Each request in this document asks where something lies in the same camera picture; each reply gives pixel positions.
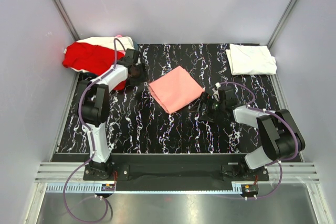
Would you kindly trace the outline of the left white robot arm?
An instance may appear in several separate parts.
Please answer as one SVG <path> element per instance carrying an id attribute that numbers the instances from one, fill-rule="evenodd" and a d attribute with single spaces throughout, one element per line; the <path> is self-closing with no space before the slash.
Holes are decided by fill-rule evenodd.
<path id="1" fill-rule="evenodd" d="M 85 167 L 103 180 L 113 175 L 111 153 L 106 136 L 106 121 L 110 114 L 109 93 L 125 81 L 138 86 L 147 81 L 146 66 L 140 52 L 127 49 L 121 59 L 114 59 L 112 66 L 103 74 L 78 85 L 76 103 L 79 120 L 87 134 L 90 158 Z"/>

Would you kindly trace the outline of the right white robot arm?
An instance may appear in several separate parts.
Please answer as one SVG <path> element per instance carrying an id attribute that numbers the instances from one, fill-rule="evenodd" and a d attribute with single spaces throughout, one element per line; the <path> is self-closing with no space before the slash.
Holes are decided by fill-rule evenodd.
<path id="1" fill-rule="evenodd" d="M 306 147 L 291 113 L 286 109 L 267 111 L 240 103 L 231 86 L 217 88 L 213 94 L 202 92 L 191 112 L 203 122 L 236 122 L 258 130 L 261 147 L 245 155 L 226 174 L 250 180 L 267 165 L 295 158 Z"/>

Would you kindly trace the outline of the salmon pink t-shirt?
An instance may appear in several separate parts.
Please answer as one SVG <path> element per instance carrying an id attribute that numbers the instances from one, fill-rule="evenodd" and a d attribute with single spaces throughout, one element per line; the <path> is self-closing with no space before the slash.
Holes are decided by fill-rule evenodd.
<path id="1" fill-rule="evenodd" d="M 149 83 L 155 101 L 168 114 L 172 114 L 198 99 L 204 88 L 181 66 Z"/>

